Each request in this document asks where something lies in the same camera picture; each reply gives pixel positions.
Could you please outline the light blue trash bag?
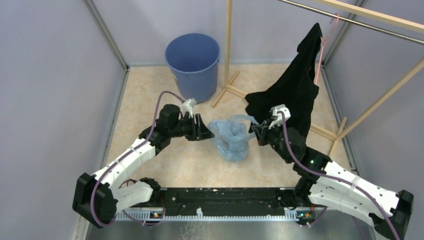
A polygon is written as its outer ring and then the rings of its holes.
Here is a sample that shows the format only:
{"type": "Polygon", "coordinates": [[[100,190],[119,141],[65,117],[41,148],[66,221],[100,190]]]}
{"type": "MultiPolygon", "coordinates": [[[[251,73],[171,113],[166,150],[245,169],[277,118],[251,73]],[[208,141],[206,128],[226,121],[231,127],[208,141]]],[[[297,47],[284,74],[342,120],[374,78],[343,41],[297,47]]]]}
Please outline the light blue trash bag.
{"type": "Polygon", "coordinates": [[[245,122],[258,124],[252,116],[233,115],[229,119],[212,120],[207,126],[214,134],[212,142],[217,152],[228,162],[241,162],[249,153],[249,141],[255,134],[248,133],[245,122]]]}

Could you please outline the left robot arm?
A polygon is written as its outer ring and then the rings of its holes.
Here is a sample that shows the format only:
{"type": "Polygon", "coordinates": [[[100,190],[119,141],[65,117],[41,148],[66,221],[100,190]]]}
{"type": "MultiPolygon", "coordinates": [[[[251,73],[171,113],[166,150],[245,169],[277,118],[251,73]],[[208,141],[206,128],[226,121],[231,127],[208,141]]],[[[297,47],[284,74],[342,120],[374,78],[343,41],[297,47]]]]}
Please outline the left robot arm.
{"type": "Polygon", "coordinates": [[[76,182],[72,209],[97,228],[110,226],[116,215],[136,204],[154,207],[160,202],[160,185],[151,178],[122,184],[147,161],[170,145],[173,138],[204,141],[214,138],[199,113],[187,103],[156,108],[147,127],[118,158],[92,174],[83,173],[76,182]]]}

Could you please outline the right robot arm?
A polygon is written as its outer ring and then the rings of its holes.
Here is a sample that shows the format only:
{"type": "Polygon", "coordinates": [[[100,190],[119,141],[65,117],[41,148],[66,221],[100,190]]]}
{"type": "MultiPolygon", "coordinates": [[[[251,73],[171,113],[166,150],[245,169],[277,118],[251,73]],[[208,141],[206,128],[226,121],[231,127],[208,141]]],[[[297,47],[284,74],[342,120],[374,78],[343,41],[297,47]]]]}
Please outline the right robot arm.
{"type": "Polygon", "coordinates": [[[387,239],[405,238],[412,215],[412,193],[377,186],[307,146],[305,137],[293,127],[270,127],[270,123],[252,123],[250,131],[260,146],[269,145],[300,175],[289,198],[290,207],[325,206],[362,220],[387,239]]]}

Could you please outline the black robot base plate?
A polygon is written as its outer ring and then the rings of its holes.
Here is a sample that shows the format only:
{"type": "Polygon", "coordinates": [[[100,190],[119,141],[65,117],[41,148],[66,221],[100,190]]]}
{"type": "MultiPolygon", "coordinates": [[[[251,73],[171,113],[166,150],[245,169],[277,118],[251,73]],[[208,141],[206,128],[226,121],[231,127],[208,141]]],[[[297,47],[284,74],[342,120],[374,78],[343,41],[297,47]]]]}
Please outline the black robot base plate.
{"type": "Polygon", "coordinates": [[[293,188],[162,188],[135,208],[163,210],[165,217],[206,219],[316,218],[319,205],[309,202],[293,188]]]}

